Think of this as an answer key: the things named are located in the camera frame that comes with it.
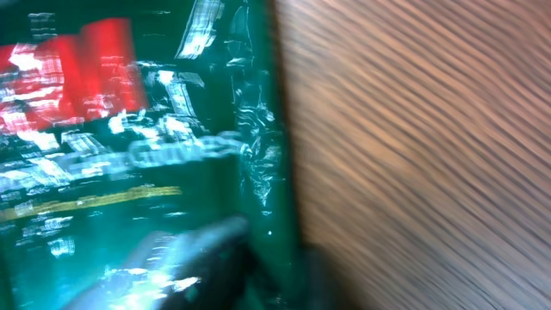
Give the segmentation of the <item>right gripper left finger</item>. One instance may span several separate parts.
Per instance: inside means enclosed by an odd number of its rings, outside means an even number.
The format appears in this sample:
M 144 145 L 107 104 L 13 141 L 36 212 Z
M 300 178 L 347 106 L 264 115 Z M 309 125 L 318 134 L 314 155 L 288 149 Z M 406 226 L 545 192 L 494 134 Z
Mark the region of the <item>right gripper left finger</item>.
M 213 277 L 216 262 L 248 237 L 240 215 L 170 234 L 153 232 L 117 268 L 74 297 L 66 309 L 186 309 L 189 291 Z

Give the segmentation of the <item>green 3M gloves packet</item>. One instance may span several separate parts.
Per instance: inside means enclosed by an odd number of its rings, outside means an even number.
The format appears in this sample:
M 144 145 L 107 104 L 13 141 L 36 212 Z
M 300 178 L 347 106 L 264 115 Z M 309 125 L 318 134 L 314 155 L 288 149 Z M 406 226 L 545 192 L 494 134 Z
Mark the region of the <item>green 3M gloves packet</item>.
M 269 3 L 1 4 L 1 306 L 61 309 L 154 232 L 240 215 L 192 308 L 302 309 Z

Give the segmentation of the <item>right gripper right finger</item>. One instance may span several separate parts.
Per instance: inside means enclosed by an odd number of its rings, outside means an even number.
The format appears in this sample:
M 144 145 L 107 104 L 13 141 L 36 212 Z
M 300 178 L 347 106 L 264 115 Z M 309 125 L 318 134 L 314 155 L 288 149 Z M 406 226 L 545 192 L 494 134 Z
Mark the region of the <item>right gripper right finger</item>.
M 317 245 L 307 245 L 303 251 L 306 267 L 306 310 L 357 310 L 343 275 L 330 255 Z

